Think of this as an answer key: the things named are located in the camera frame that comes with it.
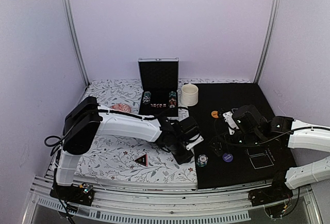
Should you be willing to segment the purple small blind button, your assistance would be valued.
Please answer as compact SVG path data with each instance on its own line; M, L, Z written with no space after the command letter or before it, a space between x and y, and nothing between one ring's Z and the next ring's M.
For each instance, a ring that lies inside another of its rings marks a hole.
M222 155L222 159L223 159L226 163L230 163L230 162L233 161L234 157L233 157L233 155L230 154L230 153L224 153L224 154Z

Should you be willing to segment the orange big blind button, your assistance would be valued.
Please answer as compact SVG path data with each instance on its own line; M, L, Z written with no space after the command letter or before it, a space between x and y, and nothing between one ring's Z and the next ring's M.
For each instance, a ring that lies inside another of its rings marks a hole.
M213 118L218 119L218 118L219 118L219 112L218 112L217 110L214 110L214 111L211 112L211 116L212 116Z

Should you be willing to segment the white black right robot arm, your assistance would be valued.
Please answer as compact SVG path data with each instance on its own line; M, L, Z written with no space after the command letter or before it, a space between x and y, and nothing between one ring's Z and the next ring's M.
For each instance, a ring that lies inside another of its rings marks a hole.
M310 149L329 152L329 127L309 124L298 119L275 116L268 121L254 105L244 105L234 112L214 110L215 120L222 118L228 131L214 140L237 148L262 148L276 142L289 149ZM329 157L300 167L291 167L275 174L267 189L270 201L278 201L287 189L329 179Z

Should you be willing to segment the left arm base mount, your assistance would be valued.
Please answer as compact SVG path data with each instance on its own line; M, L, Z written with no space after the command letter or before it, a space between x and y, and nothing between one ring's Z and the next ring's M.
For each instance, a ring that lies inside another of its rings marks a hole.
M82 183L78 186L73 184L70 186L60 186L54 181L49 195L64 202L91 206L95 194L93 188L93 185L88 183Z

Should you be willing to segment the blue green moved chip stack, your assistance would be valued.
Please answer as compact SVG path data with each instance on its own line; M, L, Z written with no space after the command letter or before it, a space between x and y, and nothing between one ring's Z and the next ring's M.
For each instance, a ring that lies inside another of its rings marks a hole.
M197 158L196 165L198 167L205 167L208 164L208 157L205 154L201 154Z

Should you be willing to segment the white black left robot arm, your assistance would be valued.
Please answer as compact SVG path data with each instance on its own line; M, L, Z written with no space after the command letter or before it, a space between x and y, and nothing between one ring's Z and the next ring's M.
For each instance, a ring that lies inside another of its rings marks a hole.
M47 147L59 147L59 163L55 169L56 191L65 200L73 200L74 172L80 157L87 153L95 136L113 135L142 139L166 148L178 164L191 161L192 148L203 141L193 117L170 120L164 112L138 115L100 105L95 97L87 97L65 118L61 136L48 136Z

